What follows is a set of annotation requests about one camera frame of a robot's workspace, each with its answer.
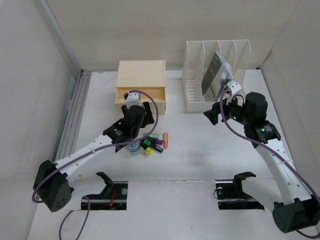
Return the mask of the blue labelled tape roll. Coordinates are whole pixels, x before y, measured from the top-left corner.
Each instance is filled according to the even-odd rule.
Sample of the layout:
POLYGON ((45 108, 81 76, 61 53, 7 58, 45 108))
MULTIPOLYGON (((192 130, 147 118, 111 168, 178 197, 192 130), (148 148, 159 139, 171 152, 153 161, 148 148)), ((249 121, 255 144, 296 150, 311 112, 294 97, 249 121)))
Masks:
POLYGON ((139 141, 130 143, 127 145, 127 149, 132 155, 138 155, 141 152, 141 144, 139 141))

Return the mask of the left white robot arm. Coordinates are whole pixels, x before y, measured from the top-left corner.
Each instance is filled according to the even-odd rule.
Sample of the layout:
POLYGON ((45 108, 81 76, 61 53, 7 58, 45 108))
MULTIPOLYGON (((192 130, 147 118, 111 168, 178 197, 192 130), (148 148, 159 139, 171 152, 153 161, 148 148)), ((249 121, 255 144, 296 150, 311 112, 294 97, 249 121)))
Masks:
POLYGON ((43 203, 51 212, 60 211, 71 200, 74 188, 71 183, 82 171, 93 164, 93 159, 106 152, 113 156, 122 148, 139 141, 141 128, 156 126, 159 112, 152 113, 149 102, 141 106, 122 106, 123 118, 105 129, 95 140, 73 154, 51 162, 46 160, 38 168, 32 201, 43 203))

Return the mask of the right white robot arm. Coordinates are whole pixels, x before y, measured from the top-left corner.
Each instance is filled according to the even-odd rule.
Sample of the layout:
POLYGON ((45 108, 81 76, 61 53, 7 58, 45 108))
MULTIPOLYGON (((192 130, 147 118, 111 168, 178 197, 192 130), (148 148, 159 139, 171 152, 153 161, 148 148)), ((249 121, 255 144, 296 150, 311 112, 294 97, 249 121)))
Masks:
POLYGON ((228 120, 243 125, 243 135, 235 130, 232 133, 251 142, 271 172, 278 191, 265 186, 254 173, 247 171, 236 174, 233 179, 218 180, 215 184, 217 199, 231 206, 254 199, 272 214, 281 232, 301 234, 302 229, 320 222, 320 197, 297 172, 284 149, 279 131, 267 120, 265 96, 251 92, 239 105, 237 95, 237 92, 226 88, 220 101, 204 115, 213 125, 218 124, 219 116, 227 128, 230 128, 228 120))

